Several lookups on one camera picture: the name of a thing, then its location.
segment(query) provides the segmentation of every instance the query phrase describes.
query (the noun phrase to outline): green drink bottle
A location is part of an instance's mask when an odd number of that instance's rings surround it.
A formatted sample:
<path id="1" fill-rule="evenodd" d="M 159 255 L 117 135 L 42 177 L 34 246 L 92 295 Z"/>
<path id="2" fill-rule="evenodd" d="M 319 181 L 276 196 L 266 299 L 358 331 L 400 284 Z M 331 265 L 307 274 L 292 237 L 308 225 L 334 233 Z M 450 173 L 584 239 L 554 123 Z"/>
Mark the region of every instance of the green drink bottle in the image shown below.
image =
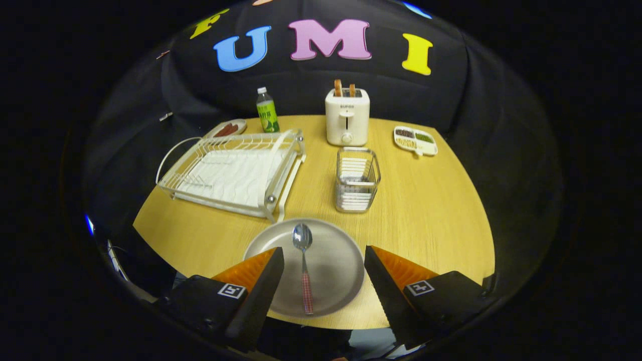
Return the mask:
<path id="1" fill-rule="evenodd" d="M 256 100 L 256 109 L 261 118 L 261 126 L 266 133 L 277 133 L 279 131 L 279 122 L 277 121 L 277 111 L 274 109 L 274 100 L 268 94 L 268 89 L 258 88 L 259 98 Z"/>

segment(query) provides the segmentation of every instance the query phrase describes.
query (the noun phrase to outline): foam letter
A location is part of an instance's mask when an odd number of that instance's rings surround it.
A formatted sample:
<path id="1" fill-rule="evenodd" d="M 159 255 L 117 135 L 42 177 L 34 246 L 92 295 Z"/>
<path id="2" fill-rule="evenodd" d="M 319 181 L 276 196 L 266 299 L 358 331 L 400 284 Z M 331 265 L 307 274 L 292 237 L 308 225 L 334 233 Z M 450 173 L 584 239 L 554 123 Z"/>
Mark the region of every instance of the foam letter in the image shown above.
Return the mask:
<path id="1" fill-rule="evenodd" d="M 192 34 L 192 36 L 190 36 L 189 38 L 193 39 L 193 38 L 201 35 L 202 33 L 206 32 L 207 30 L 209 30 L 209 28 L 211 28 L 210 25 L 214 24 L 215 22 L 217 22 L 218 19 L 221 17 L 221 14 L 222 13 L 226 13 L 229 10 L 230 9 L 221 10 L 218 13 L 214 14 L 213 16 L 211 16 L 211 17 L 199 22 L 198 25 L 196 25 L 196 30 L 194 31 L 194 34 Z"/>
<path id="2" fill-rule="evenodd" d="M 340 57 L 368 60 L 372 58 L 372 54 L 368 52 L 365 45 L 365 29 L 369 26 L 370 24 L 365 21 L 346 19 L 330 33 L 316 20 L 292 22 L 288 27 L 295 30 L 297 50 L 292 53 L 290 58 L 292 60 L 314 58 L 317 53 L 312 51 L 310 41 L 313 41 L 327 58 L 332 55 L 334 49 L 342 41 L 343 48 L 338 52 Z"/>
<path id="3" fill-rule="evenodd" d="M 234 52 L 234 43 L 239 37 L 231 37 L 219 41 L 214 45 L 216 50 L 216 58 L 218 60 L 218 67 L 222 71 L 239 71 L 258 64 L 265 55 L 268 53 L 268 39 L 266 33 L 272 29 L 270 26 L 262 26 L 248 31 L 245 36 L 252 38 L 252 54 L 239 59 Z"/>
<path id="4" fill-rule="evenodd" d="M 401 66 L 415 73 L 430 75 L 428 48 L 432 48 L 433 43 L 412 34 L 404 33 L 403 37 L 408 41 L 408 58 L 401 63 Z"/>

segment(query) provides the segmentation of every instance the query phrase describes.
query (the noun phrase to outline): pink letter m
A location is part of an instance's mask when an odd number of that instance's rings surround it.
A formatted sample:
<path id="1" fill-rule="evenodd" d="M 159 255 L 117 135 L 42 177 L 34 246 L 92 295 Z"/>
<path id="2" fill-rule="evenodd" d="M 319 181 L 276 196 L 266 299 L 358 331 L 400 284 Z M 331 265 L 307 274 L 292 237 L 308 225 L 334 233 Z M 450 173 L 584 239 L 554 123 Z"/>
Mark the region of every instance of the pink letter m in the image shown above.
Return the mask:
<path id="1" fill-rule="evenodd" d="M 340 57 L 368 60 L 372 58 L 365 47 L 365 29 L 369 26 L 365 21 L 346 19 L 330 33 L 316 20 L 295 21 L 288 26 L 295 30 L 297 38 L 297 50 L 290 57 L 292 60 L 314 58 L 317 53 L 311 49 L 312 41 L 327 58 L 332 55 L 339 42 L 343 41 L 343 48 L 338 52 Z"/>

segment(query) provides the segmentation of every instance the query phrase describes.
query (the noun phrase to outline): gray plate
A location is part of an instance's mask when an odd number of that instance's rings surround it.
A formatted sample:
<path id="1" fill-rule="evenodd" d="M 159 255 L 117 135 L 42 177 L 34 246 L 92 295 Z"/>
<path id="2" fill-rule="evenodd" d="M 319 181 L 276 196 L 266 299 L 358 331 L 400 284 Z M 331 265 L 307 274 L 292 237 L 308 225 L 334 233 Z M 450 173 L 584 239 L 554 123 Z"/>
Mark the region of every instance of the gray plate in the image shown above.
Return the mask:
<path id="1" fill-rule="evenodd" d="M 303 310 L 301 288 L 302 254 L 292 245 L 292 230 L 305 223 L 312 231 L 312 246 L 306 263 L 312 287 L 314 315 Z M 292 317 L 328 315 L 350 303 L 361 290 L 365 269 L 363 253 L 354 240 L 337 226 L 312 218 L 298 218 L 273 224 L 250 243 L 246 260 L 272 247 L 283 247 L 285 268 L 270 309 Z"/>

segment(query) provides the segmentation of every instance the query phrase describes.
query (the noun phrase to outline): spoon handle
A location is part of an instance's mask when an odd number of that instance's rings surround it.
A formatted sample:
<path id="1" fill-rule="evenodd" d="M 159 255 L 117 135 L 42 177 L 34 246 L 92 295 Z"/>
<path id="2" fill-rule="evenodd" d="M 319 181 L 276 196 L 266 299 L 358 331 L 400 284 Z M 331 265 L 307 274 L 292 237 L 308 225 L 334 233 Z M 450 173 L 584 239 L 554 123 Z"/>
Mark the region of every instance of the spoon handle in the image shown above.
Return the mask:
<path id="1" fill-rule="evenodd" d="M 306 315 L 313 315 L 312 309 L 312 288 L 310 287 L 310 275 L 308 274 L 308 267 L 306 265 L 306 253 L 303 253 L 303 275 L 301 277 L 303 285 L 303 307 Z"/>

